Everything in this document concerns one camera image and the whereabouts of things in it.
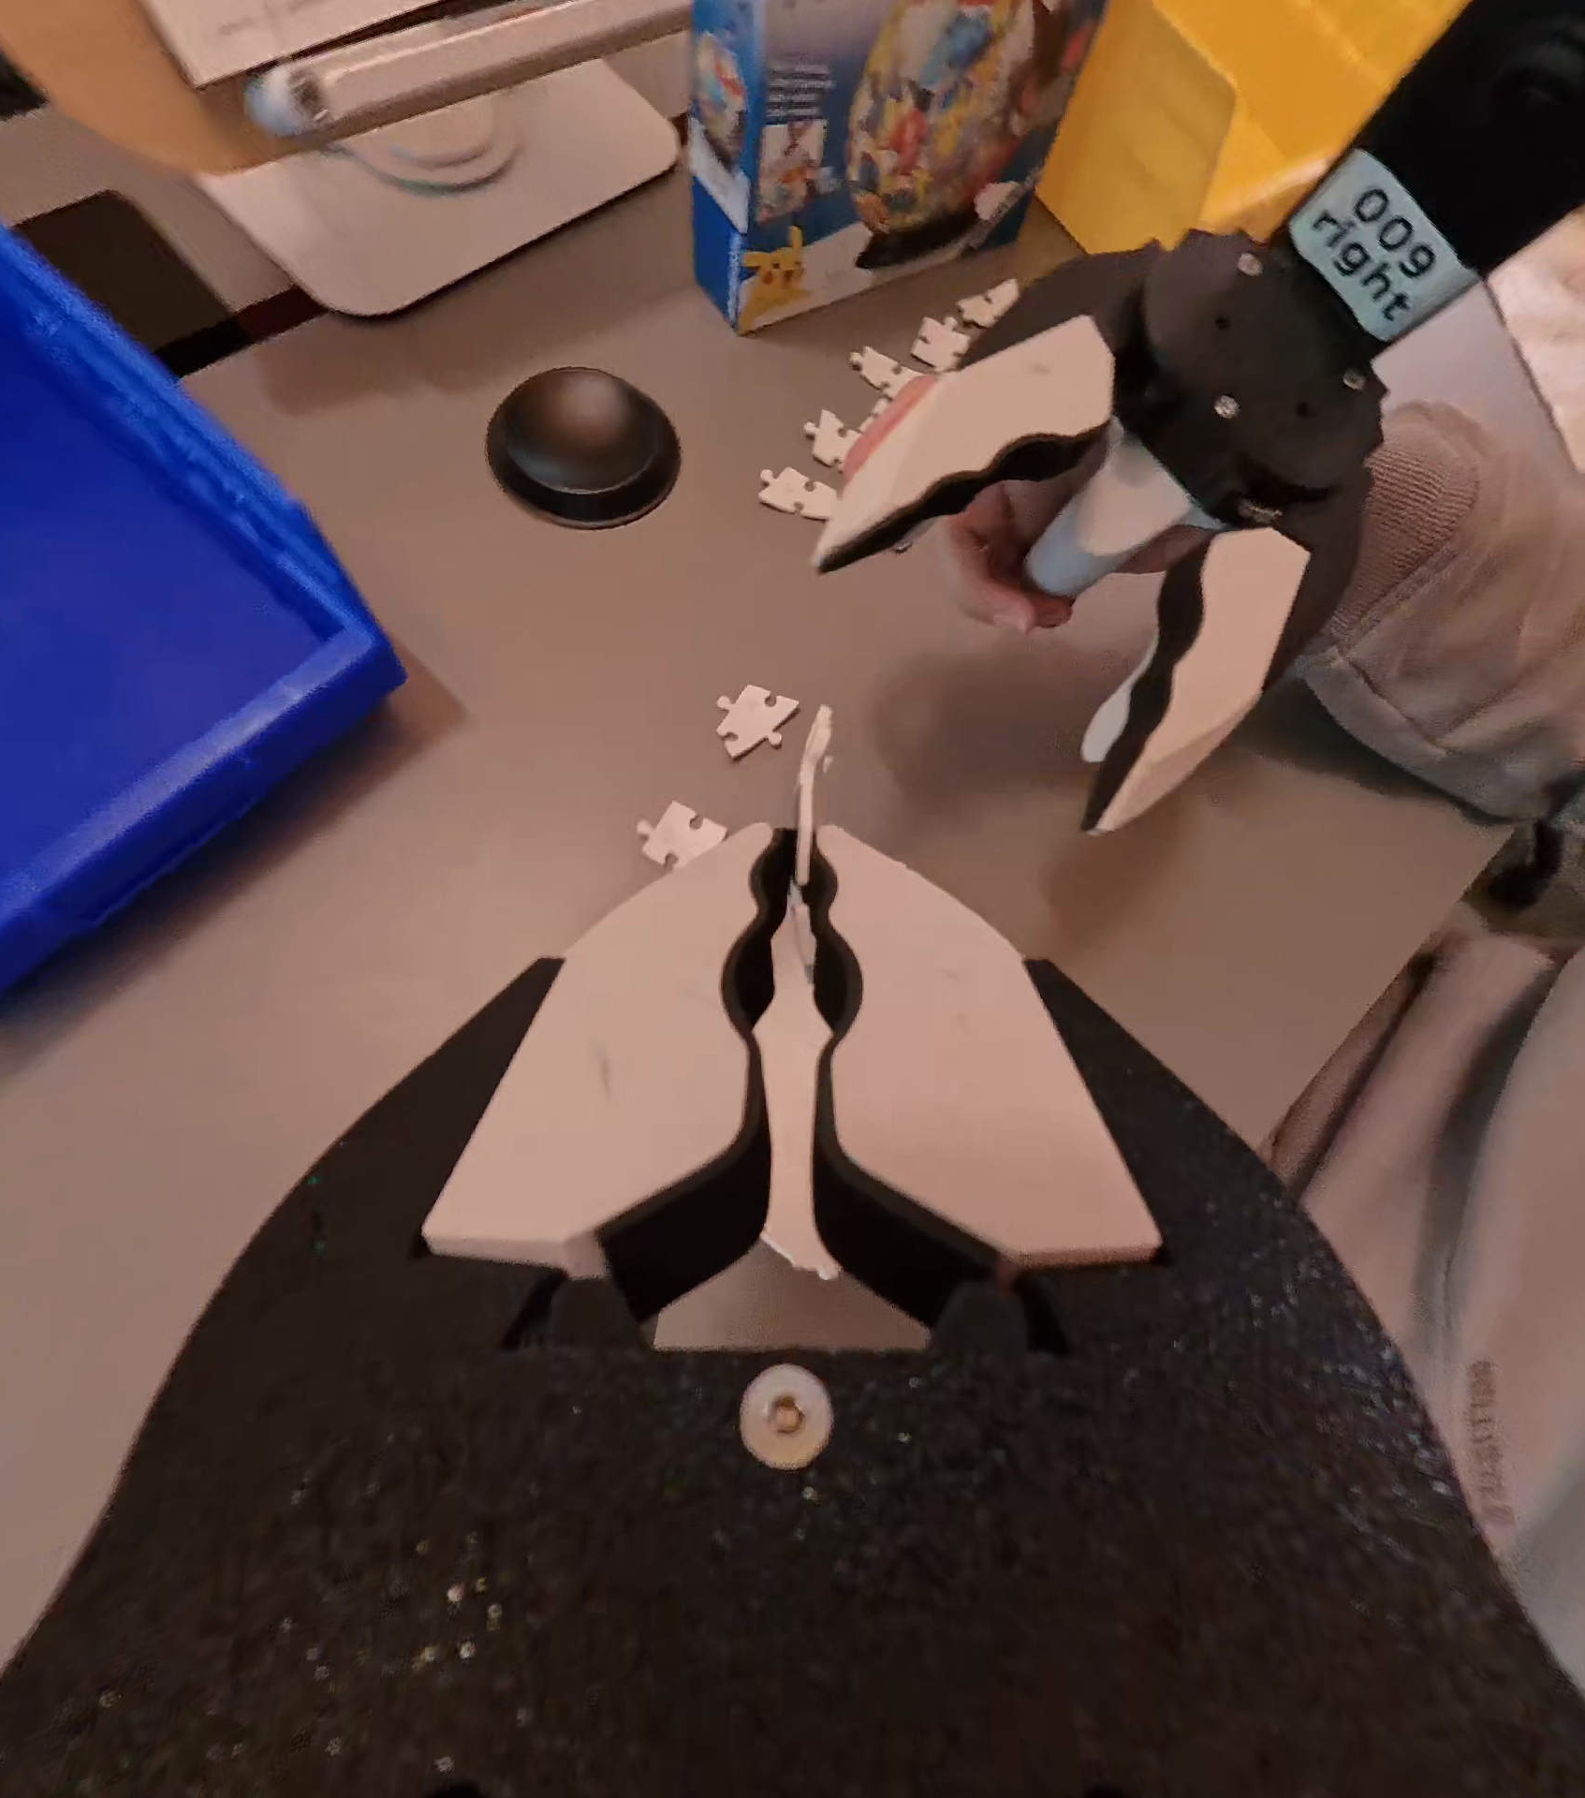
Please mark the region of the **blue puzzle box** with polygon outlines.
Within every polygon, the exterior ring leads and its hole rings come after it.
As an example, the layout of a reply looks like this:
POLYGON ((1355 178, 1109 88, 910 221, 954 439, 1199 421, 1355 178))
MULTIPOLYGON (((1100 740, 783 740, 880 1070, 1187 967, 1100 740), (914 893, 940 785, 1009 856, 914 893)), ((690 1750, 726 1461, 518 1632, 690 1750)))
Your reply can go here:
POLYGON ((690 269, 750 339, 1016 240, 1108 3, 690 3, 690 269))

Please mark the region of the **tan wooden panel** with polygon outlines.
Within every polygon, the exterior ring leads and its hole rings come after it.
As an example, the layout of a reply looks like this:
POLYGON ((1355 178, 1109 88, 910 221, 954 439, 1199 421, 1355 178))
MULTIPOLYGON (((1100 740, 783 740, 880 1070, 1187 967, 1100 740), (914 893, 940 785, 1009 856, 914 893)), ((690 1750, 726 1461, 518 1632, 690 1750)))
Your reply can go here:
POLYGON ((197 88, 141 3, 0 3, 0 58, 52 107, 172 175, 233 175, 306 149, 246 116, 240 75, 197 88))

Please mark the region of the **white puzzle piece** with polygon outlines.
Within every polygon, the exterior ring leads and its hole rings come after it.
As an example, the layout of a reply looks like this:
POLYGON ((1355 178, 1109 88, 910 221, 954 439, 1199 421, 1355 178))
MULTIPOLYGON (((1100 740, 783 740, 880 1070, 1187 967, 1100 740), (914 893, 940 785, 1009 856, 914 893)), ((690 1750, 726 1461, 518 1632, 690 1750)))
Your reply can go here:
POLYGON ((760 1020, 767 1119, 771 1137, 769 1204, 762 1237, 793 1268, 824 1282, 839 1274, 816 1229, 816 1073, 829 1025, 816 1006, 816 931, 811 882, 816 861, 816 790, 829 763, 834 711, 816 709, 804 740, 796 780, 793 876, 785 918, 771 937, 777 992, 760 1020))
POLYGON ((634 832, 649 865, 675 872, 726 843, 728 826, 681 799, 667 799, 656 821, 637 821, 634 832))
POLYGON ((717 702, 714 735, 731 763, 760 754, 783 749, 785 726, 798 716, 804 702, 769 693, 767 685, 742 685, 717 702))

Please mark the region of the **blue plastic bin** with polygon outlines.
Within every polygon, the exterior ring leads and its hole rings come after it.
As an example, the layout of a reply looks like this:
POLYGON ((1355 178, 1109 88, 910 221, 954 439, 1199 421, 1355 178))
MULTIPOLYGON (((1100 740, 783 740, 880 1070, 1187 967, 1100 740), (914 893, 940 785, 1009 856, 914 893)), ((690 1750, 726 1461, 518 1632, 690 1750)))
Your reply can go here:
POLYGON ((0 994, 400 683, 306 510, 0 228, 0 994))

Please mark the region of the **person's grey clothing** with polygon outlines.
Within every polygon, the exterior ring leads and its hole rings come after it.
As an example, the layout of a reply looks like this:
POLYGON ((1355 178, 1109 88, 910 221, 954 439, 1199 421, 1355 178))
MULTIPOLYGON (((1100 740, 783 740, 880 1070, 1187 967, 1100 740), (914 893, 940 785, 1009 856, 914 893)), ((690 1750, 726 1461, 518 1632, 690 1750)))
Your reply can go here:
POLYGON ((1585 945, 1453 928, 1273 1162, 1392 1335, 1469 1515, 1585 1689, 1585 945))

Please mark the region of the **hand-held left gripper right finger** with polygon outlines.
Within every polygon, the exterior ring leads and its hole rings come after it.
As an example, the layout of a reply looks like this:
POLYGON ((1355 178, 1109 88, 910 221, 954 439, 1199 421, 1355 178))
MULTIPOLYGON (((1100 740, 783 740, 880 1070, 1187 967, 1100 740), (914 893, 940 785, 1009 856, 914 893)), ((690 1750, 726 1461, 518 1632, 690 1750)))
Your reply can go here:
POLYGON ((1030 961, 910 867, 821 826, 811 861, 813 1224, 921 1325, 966 1286, 1147 1265, 1163 1232, 1030 961))

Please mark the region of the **pile of puzzle pieces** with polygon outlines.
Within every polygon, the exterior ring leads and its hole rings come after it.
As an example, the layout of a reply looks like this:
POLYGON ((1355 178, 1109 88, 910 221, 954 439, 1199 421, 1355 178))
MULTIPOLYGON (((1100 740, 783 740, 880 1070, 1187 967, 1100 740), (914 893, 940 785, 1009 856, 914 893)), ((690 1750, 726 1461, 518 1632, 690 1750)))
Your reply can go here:
POLYGON ((760 505, 807 524, 829 524, 839 502, 839 485, 861 434, 876 425, 895 401, 940 374, 963 367, 966 352, 979 346, 1022 298, 1022 279, 1009 278, 995 288, 969 293, 945 319, 921 319, 905 353, 887 353, 875 346, 847 352, 847 367, 871 395, 861 419, 829 405, 804 421, 804 464, 760 474, 760 505))

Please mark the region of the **white monitor stand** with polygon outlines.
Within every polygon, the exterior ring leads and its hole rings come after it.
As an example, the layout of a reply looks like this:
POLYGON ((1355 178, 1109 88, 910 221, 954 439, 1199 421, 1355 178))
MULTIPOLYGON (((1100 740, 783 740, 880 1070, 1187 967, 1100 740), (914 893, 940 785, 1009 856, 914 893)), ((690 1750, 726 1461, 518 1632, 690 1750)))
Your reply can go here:
POLYGON ((304 151, 197 175, 295 288, 390 319, 659 183, 678 130, 613 58, 684 49, 690 3, 441 3, 242 75, 304 151))

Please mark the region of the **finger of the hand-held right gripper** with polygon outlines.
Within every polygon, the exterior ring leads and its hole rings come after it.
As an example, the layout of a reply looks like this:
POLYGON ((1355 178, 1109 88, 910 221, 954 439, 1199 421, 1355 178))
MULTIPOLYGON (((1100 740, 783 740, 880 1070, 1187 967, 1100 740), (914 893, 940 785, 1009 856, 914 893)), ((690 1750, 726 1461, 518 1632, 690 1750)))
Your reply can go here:
POLYGON ((1115 362, 1093 319, 939 374, 847 476, 813 571, 880 558, 997 483, 1073 474, 1113 421, 1115 362))
POLYGON ((1212 536, 1163 574, 1156 632, 1097 709, 1084 832, 1113 832, 1178 794, 1268 690, 1308 555, 1275 530, 1212 536))

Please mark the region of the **person's right hand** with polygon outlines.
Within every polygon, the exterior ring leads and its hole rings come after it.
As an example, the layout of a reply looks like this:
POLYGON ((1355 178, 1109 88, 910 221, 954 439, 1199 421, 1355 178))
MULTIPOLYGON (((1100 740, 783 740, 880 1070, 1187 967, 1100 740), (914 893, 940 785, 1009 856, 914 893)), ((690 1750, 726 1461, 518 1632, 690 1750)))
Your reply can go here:
POLYGON ((934 530, 940 581, 963 615, 1016 633, 1070 624, 1073 599, 1036 586, 1024 559, 1075 494, 1081 476, 995 483, 934 530))

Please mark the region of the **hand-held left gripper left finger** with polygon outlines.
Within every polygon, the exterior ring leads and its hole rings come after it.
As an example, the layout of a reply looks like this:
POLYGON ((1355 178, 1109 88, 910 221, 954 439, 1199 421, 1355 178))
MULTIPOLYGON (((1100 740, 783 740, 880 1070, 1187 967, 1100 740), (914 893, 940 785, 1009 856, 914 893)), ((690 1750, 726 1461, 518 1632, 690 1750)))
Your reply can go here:
POLYGON ((594 924, 554 967, 426 1249, 611 1282, 641 1323, 737 1265, 769 1209, 756 1024, 780 924, 769 822, 594 924))

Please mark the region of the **yellow box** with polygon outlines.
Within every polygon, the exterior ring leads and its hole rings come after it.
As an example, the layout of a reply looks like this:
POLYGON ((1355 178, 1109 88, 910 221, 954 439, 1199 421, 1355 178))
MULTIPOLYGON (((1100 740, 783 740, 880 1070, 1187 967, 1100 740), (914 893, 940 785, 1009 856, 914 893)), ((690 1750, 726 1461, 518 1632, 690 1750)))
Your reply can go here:
POLYGON ((1086 252, 1273 238, 1460 3, 1109 3, 1042 208, 1086 252))

